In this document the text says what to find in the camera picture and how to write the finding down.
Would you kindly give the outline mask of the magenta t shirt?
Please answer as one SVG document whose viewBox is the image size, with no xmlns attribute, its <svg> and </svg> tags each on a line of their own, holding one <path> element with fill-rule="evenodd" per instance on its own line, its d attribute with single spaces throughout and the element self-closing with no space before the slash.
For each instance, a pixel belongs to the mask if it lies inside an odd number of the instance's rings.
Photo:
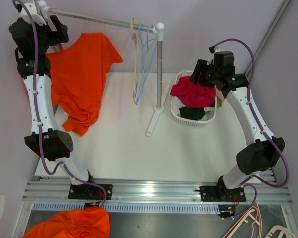
<svg viewBox="0 0 298 238">
<path fill-rule="evenodd" d="M 180 77 L 171 88 L 171 96 L 177 97 L 188 108 L 206 108 L 215 102 L 214 87 L 201 86 L 189 81 L 190 76 Z"/>
</svg>

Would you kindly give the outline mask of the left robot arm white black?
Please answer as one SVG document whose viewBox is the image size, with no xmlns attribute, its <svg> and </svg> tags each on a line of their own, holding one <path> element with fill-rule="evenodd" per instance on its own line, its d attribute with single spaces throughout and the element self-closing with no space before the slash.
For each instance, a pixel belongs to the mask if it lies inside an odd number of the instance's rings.
<svg viewBox="0 0 298 238">
<path fill-rule="evenodd" d="M 74 149 L 69 133 L 60 131 L 55 120 L 51 97 L 51 66 L 47 58 L 50 46 L 69 40 L 67 26 L 51 16 L 56 30 L 49 25 L 27 22 L 21 17 L 9 26 L 17 44 L 15 58 L 17 70 L 26 86 L 32 117 L 31 134 L 24 138 L 26 146 L 37 154 L 49 175 L 61 167 L 71 180 L 73 190 L 86 199 L 93 198 L 97 186 L 90 172 L 71 156 Z"/>
</svg>

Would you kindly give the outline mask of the beige wooden hanger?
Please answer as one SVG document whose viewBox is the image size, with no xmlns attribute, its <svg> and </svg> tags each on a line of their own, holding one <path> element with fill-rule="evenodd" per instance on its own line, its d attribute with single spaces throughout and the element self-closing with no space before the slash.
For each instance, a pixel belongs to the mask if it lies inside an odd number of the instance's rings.
<svg viewBox="0 0 298 238">
<path fill-rule="evenodd" d="M 139 60 L 139 31 L 138 27 L 135 27 L 135 19 L 132 18 L 130 22 L 130 34 L 131 39 L 134 42 L 134 90 L 133 99 L 136 99 L 137 87 L 138 87 L 138 60 Z"/>
</svg>

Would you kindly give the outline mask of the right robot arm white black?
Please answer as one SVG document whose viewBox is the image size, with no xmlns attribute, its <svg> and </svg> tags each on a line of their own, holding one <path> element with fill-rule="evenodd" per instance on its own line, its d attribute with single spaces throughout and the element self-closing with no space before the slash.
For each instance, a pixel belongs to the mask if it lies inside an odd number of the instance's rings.
<svg viewBox="0 0 298 238">
<path fill-rule="evenodd" d="M 190 76 L 193 84 L 217 88 L 233 108 L 244 133 L 246 147 L 237 153 L 236 165 L 218 179 L 216 195 L 229 200 L 257 172 L 273 168 L 285 147 L 268 128 L 253 101 L 250 83 L 244 74 L 237 74 L 234 55 L 221 48 L 211 50 L 209 60 L 200 59 Z"/>
</svg>

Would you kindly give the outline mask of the green and white t shirt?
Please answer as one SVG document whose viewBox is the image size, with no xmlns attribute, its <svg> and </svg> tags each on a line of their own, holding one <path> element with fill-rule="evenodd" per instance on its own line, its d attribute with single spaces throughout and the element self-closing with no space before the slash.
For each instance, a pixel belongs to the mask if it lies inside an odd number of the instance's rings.
<svg viewBox="0 0 298 238">
<path fill-rule="evenodd" d="M 174 113 L 184 119 L 202 120 L 203 117 L 211 112 L 215 107 L 215 101 L 206 108 L 189 108 L 186 107 L 178 98 L 171 102 L 171 107 Z"/>
</svg>

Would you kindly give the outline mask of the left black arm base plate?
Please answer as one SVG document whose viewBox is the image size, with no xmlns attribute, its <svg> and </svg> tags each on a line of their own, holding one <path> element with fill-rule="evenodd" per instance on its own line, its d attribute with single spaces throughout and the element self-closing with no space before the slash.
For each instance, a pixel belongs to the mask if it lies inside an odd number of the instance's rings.
<svg viewBox="0 0 298 238">
<path fill-rule="evenodd" d="M 106 196 L 106 200 L 111 200 L 112 197 L 112 184 L 100 184 L 103 188 L 97 186 L 80 184 L 80 185 L 70 185 L 70 190 L 68 193 L 68 199 L 76 200 L 103 200 Z"/>
</svg>

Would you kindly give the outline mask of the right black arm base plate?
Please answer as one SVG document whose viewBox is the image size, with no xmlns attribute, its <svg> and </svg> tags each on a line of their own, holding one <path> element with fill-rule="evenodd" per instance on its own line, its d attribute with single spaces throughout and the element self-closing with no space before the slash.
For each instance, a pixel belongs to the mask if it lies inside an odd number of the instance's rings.
<svg viewBox="0 0 298 238">
<path fill-rule="evenodd" d="M 244 189 L 227 189 L 220 186 L 200 186 L 195 190 L 200 194 L 203 202 L 245 202 L 246 196 Z"/>
</svg>

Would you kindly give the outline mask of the beige t shirt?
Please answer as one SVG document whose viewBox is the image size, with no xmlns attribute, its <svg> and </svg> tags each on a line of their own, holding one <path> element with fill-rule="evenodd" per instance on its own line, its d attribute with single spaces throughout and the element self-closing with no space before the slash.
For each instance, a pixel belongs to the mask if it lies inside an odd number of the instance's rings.
<svg viewBox="0 0 298 238">
<path fill-rule="evenodd" d="M 216 97 L 218 99 L 218 107 L 222 107 L 225 103 L 225 98 L 224 98 L 224 95 L 222 93 L 221 90 L 219 90 L 216 86 L 215 86 L 215 89 L 216 89 Z"/>
</svg>

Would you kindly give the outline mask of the light blue wire hanger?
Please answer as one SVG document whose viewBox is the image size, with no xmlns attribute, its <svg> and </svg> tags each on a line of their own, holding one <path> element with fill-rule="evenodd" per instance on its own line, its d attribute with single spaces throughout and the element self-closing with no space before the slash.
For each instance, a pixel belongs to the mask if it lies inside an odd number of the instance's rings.
<svg viewBox="0 0 298 238">
<path fill-rule="evenodd" d="M 139 27 L 138 27 L 138 31 L 139 31 L 139 60 L 138 60 L 138 87 L 137 87 L 137 95 L 136 95 L 136 99 L 134 101 L 134 104 L 137 105 L 139 103 L 139 99 L 140 99 L 140 94 L 141 94 L 141 77 L 142 77 L 142 73 L 141 73 L 141 63 L 142 63 L 142 34 L 141 34 L 141 27 L 143 26 L 143 24 L 141 24 L 139 22 Z"/>
<path fill-rule="evenodd" d="M 154 30 L 154 26 L 151 25 L 149 27 L 149 30 L 146 33 L 146 38 L 143 39 L 142 38 L 142 63 L 141 63 L 141 73 L 142 73 L 142 77 L 141 77 L 141 83 L 144 84 L 147 77 L 148 77 L 148 73 L 151 70 L 151 66 L 152 66 L 152 55 L 156 50 L 156 36 L 153 36 L 152 38 L 149 37 L 149 35 L 151 34 L 150 31 Z"/>
</svg>

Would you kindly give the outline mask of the pink wire hanger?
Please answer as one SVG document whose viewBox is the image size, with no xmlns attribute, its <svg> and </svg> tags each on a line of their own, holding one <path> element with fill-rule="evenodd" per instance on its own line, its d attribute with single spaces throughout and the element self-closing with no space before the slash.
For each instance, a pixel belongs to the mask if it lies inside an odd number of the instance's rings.
<svg viewBox="0 0 298 238">
<path fill-rule="evenodd" d="M 50 28 L 50 32 L 48 33 L 50 46 L 57 50 L 61 50 L 61 44 L 67 43 L 69 41 L 69 36 L 67 26 L 60 22 L 58 15 L 77 19 L 80 19 L 81 15 L 71 11 L 59 10 L 55 7 L 48 7 L 46 13 Z"/>
</svg>

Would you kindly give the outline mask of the orange t shirt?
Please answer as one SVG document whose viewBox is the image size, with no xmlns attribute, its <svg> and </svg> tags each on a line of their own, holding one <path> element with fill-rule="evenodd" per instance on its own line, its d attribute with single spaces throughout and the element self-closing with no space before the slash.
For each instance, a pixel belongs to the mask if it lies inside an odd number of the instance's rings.
<svg viewBox="0 0 298 238">
<path fill-rule="evenodd" d="M 99 117 L 107 73 L 123 59 L 103 33 L 82 33 L 71 46 L 47 57 L 52 103 L 68 114 L 63 128 L 83 136 Z"/>
</svg>

